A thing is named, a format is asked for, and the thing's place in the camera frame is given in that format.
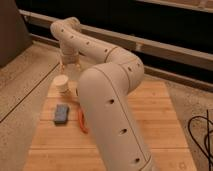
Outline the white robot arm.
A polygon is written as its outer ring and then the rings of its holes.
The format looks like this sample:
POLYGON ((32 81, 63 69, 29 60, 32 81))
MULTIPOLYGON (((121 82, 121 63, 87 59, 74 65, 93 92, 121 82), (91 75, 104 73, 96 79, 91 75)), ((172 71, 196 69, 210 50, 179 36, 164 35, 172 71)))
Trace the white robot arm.
POLYGON ((81 32, 75 17, 50 26, 62 59, 77 61, 79 53, 96 64, 77 83, 77 97, 107 171, 157 171, 127 102, 142 82, 144 65, 134 53, 81 32))

